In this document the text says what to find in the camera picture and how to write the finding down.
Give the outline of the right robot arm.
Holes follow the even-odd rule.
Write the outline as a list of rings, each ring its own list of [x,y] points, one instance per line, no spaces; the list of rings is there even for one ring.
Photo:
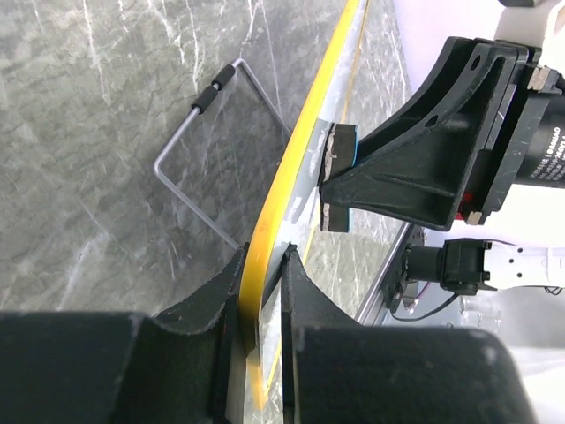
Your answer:
[[[319,179],[324,231],[346,232],[361,209],[403,222],[370,307],[417,303],[410,287],[437,284],[451,300],[480,291],[564,287],[564,251],[493,239],[426,246],[424,229],[478,226],[515,184],[564,186],[564,4],[507,1],[496,36],[449,37],[421,87],[360,137],[333,123]]]

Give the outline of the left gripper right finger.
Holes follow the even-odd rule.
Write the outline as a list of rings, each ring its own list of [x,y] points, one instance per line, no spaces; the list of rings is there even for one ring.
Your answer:
[[[287,423],[533,423],[509,350],[478,329],[356,322],[282,259],[282,401]]]

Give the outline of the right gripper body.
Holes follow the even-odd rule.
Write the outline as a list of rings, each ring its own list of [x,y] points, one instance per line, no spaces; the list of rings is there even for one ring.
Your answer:
[[[501,210],[513,184],[564,187],[564,78],[529,47],[515,66],[511,94],[497,112],[492,140],[478,152],[458,208],[466,223]]]

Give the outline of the yellow framed whiteboard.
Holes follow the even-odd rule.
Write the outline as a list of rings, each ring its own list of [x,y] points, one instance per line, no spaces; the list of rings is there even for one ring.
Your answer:
[[[373,297],[400,222],[354,210],[345,233],[320,229],[318,178],[331,128],[355,125],[366,136],[407,100],[394,6],[341,1],[340,17],[282,154],[250,239],[240,304],[252,340],[247,359],[245,418],[282,418],[280,265],[294,245],[308,276],[346,314]]]

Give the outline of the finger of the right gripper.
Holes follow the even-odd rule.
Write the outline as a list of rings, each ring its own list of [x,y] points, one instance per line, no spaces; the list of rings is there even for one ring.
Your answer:
[[[335,124],[328,134],[320,175],[322,228],[349,229],[350,213],[358,209],[450,229],[471,171],[463,177],[371,177],[357,169],[363,139],[355,125]]]
[[[515,97],[528,47],[450,37],[423,85],[358,148],[371,177],[463,177],[493,143]]]

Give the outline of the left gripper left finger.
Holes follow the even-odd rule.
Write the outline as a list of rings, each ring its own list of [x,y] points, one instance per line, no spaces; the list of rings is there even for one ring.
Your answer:
[[[158,315],[4,312],[4,423],[240,423],[247,249]]]

